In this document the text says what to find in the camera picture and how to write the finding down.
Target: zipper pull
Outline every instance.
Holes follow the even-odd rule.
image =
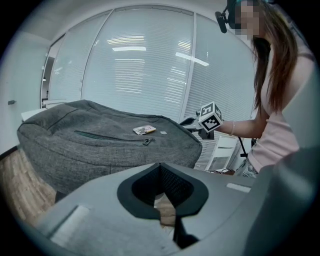
[[[144,142],[142,144],[145,146],[148,146],[150,142],[151,142],[151,139],[147,138],[144,140]]]

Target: white label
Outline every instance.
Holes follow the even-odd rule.
[[[245,192],[245,193],[249,193],[251,190],[251,187],[242,186],[242,185],[238,185],[238,184],[234,184],[234,183],[228,183],[226,185],[226,187],[229,189],[238,190],[238,191]]]
[[[61,247],[65,247],[89,212],[88,208],[78,205],[72,214],[59,226],[50,240]]]

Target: zipper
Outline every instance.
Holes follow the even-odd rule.
[[[148,146],[150,142],[155,142],[156,140],[154,138],[144,138],[144,139],[123,139],[123,138],[114,138],[104,135],[98,135],[90,132],[85,131],[74,131],[76,134],[85,136],[91,139],[97,139],[97,140],[108,140],[108,141],[119,141],[119,142],[142,142],[143,145]]]

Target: black handle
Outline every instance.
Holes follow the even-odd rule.
[[[13,105],[13,104],[15,104],[15,103],[16,103],[15,100],[9,100],[9,101],[8,101],[8,105]]]
[[[214,15],[215,15],[216,21],[219,24],[221,32],[224,34],[227,33],[226,21],[224,19],[223,14],[220,11],[216,11]]]

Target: long brown hair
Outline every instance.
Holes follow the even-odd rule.
[[[271,111],[277,112],[281,111],[283,107],[286,85],[297,62],[298,46],[293,33],[278,13],[264,1],[256,0],[256,2],[262,10],[263,29],[272,41],[274,50],[267,94]],[[260,111],[262,106],[261,90],[267,73],[270,44],[267,40],[259,37],[253,37],[251,43],[257,61],[254,77],[256,92],[254,107]]]

